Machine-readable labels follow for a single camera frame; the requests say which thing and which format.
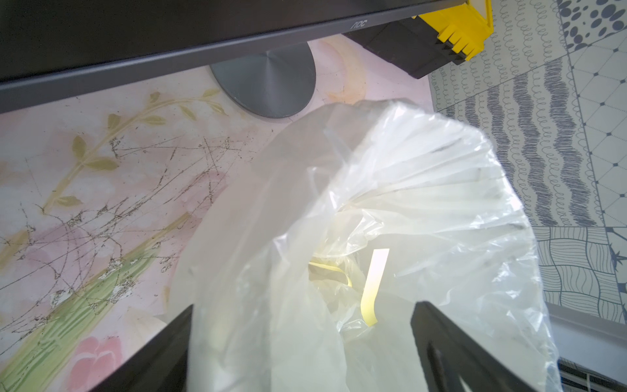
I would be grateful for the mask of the yellow sticky note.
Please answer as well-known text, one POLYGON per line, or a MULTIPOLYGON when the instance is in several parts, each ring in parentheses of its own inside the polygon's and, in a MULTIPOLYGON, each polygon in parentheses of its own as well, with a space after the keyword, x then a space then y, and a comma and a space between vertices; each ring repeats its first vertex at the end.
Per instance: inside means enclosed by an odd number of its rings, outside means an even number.
POLYGON ((316 262, 316 261, 310 261, 309 265, 310 266, 315 266, 315 267, 320 268, 320 269, 324 269, 324 270, 326 269, 326 270, 329 270, 329 271, 332 271, 332 272, 343 274, 345 276, 345 278, 346 278, 346 285, 348 287, 353 287, 353 283, 352 283, 352 280, 350 279, 349 275, 344 270, 342 270, 341 268, 339 268, 337 266, 331 266, 331 265, 319 263, 319 262, 316 262))
POLYGON ((389 254, 390 250, 388 248, 375 249, 372 253, 360 302, 362 318, 368 327, 372 327, 378 322, 376 315, 376 300, 380 289, 380 283, 385 274, 385 267, 389 254))

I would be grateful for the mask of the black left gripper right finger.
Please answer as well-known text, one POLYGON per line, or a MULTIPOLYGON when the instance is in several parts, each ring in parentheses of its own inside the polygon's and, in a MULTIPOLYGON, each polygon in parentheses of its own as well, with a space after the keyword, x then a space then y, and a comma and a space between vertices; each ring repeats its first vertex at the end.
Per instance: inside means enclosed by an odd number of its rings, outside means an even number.
POLYGON ((429 391, 532 391, 429 302, 417 302, 411 329, 429 391))

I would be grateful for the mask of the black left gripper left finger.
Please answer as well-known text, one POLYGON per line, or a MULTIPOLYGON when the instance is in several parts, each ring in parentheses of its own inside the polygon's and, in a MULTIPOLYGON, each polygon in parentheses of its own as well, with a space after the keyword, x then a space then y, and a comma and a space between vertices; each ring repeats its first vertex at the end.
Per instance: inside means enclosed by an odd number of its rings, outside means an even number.
POLYGON ((192 305, 153 337, 94 391, 185 391, 192 305))

